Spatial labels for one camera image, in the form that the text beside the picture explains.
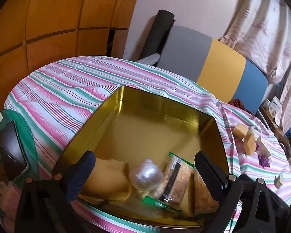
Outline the pink patterned curtain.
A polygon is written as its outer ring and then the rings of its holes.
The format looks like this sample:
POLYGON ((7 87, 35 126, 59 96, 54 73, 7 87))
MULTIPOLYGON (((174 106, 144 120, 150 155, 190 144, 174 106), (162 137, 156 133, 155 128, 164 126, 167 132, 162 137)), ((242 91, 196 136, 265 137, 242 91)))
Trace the pink patterned curtain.
POLYGON ((283 131, 291 127, 291 9, 284 0, 245 0, 220 39, 253 62, 270 84, 283 84, 282 109, 276 115, 283 131))

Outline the large tan sponge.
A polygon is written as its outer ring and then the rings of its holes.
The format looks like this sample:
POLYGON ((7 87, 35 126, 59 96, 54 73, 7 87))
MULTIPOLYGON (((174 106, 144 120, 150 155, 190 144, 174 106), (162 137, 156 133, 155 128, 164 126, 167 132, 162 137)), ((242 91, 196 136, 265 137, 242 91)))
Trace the large tan sponge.
POLYGON ((104 200, 127 200, 132 192, 132 186, 127 177, 128 168, 127 162, 97 158, 81 194, 104 200))

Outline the large beige carton box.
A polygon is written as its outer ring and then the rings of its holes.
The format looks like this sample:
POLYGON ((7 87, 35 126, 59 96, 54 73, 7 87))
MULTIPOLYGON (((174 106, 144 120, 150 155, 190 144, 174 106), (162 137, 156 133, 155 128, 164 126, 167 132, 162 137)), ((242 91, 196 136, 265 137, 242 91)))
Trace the large beige carton box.
POLYGON ((272 156, 269 146, 265 143, 264 139, 261 136, 259 136, 256 140, 256 153, 266 158, 272 156))

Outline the black smartphone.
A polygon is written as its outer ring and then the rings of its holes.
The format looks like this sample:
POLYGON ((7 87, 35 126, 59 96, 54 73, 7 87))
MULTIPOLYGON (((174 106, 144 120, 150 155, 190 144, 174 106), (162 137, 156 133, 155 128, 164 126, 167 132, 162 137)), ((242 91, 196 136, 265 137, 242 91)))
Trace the black smartphone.
POLYGON ((0 154, 7 180, 14 181, 28 169, 28 160, 13 120, 0 130, 0 154))

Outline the striped pink green tablecloth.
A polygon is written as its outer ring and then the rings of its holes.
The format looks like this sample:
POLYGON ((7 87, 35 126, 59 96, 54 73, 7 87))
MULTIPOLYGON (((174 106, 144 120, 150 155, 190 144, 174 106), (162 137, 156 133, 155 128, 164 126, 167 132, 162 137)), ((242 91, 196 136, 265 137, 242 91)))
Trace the striped pink green tablecloth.
POLYGON ((291 170, 273 133, 251 114, 218 100, 197 83, 161 68, 106 56, 80 56, 43 66, 22 79, 9 93, 4 107, 19 112, 35 141, 39 174, 49 178, 69 142, 97 108, 119 87, 130 86, 170 98, 216 120, 229 169, 235 175, 263 178, 269 189, 291 204, 291 170), (270 168, 258 157, 245 156, 232 136, 237 124, 256 127, 272 154, 270 168), (277 189, 274 178, 283 176, 277 189))

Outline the grey yellow blue chair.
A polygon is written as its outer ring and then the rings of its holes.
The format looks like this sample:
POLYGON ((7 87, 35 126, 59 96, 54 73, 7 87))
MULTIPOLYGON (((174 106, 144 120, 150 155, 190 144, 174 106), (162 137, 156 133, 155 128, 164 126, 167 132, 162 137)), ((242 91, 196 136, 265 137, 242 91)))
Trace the grey yellow blue chair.
POLYGON ((239 99, 253 114, 267 89, 265 75, 244 56, 196 30, 173 26, 158 67, 196 82, 217 99, 239 99))

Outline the wooden side shelf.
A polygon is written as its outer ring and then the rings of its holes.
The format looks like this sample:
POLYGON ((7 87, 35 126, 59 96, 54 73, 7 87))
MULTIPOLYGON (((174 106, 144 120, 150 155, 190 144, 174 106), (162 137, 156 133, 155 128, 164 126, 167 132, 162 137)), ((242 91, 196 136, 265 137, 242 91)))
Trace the wooden side shelf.
POLYGON ((287 156, 288 161, 291 162, 290 141, 285 136, 281 127, 275 123, 274 118, 272 118, 270 113, 262 105, 259 106, 258 111, 256 112, 256 116, 261 120, 261 122, 263 122, 265 127, 270 129, 274 133, 274 136, 277 138, 279 143, 284 144, 285 154, 287 156))

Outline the yellow sponge block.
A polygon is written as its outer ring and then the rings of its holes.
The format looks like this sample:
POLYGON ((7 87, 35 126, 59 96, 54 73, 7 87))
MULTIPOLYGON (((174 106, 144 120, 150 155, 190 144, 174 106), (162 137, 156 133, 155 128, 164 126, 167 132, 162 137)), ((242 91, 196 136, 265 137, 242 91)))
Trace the yellow sponge block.
POLYGON ((244 138, 244 151, 248 156, 251 156, 256 151, 255 136, 252 133, 247 133, 244 138))
POLYGON ((238 139, 243 139, 246 137, 248 130, 249 128, 246 125, 237 124, 232 130, 232 134, 238 139))

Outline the gold metal tin box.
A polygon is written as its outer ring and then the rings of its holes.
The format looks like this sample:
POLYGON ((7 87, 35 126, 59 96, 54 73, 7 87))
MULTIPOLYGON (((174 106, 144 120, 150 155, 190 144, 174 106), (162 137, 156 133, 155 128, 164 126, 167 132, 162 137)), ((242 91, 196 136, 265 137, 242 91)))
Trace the gold metal tin box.
MULTIPOLYGON (((205 110, 128 86, 121 86, 92 114, 58 159, 53 174, 64 173, 87 150, 97 158, 126 162, 129 167, 151 158, 161 169, 170 152, 194 164, 196 153, 204 151, 212 163, 226 174, 230 172, 214 117, 205 110)), ((201 231, 211 214, 189 217, 184 212, 189 201, 194 201, 193 187, 191 178, 182 213, 144 203, 134 188, 126 201, 99 202, 81 195, 79 201, 107 216, 141 225, 201 231)))

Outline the small green beige carton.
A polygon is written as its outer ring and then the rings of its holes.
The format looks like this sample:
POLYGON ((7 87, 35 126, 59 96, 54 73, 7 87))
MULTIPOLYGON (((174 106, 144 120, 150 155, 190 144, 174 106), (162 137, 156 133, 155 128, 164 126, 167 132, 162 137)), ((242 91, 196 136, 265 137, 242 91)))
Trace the small green beige carton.
POLYGON ((283 176, 278 175, 274 178, 274 185, 277 189, 279 189, 283 185, 283 176))

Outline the cracker pack green ends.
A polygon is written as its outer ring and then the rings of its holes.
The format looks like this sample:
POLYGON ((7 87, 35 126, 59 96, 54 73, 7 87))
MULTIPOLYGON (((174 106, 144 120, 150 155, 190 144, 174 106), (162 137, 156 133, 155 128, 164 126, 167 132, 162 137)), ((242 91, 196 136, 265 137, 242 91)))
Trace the cracker pack green ends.
POLYGON ((169 161, 163 172, 162 182, 143 198, 143 202, 163 209, 182 212, 180 205, 195 166, 172 152, 168 156, 169 161))

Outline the white box on shelf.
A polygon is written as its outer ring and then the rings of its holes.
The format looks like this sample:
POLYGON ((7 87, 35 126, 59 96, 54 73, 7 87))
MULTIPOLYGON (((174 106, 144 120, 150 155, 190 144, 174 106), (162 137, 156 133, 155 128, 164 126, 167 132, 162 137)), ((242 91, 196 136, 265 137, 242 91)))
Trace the white box on shelf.
POLYGON ((274 96, 268 107, 269 113, 273 118, 280 119, 282 113, 282 103, 278 97, 274 96))

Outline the black rolled mat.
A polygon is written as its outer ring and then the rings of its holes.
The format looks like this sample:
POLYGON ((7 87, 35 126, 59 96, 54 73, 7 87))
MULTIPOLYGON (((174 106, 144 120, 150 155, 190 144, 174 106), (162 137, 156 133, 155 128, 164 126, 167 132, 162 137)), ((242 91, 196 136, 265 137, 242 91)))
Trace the black rolled mat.
POLYGON ((152 54, 159 53, 159 47, 162 40, 174 23, 174 14, 168 10, 159 10, 150 32, 145 40, 145 44, 139 56, 139 59, 146 58, 152 54))

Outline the wooden wardrobe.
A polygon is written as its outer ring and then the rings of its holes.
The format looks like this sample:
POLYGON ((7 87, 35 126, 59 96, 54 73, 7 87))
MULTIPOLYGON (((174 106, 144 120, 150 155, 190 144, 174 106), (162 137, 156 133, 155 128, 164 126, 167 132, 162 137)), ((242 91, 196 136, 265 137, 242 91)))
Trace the wooden wardrobe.
POLYGON ((23 78, 60 59, 122 58, 137 0, 7 0, 0 10, 0 107, 23 78))

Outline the clear plastic ball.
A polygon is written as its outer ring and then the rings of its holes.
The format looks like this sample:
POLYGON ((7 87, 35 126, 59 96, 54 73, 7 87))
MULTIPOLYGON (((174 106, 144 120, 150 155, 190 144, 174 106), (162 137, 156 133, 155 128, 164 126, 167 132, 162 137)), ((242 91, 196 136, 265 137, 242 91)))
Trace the clear plastic ball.
POLYGON ((150 191, 156 189, 162 182, 163 172, 151 158, 146 158, 129 170, 128 177, 135 189, 150 191))

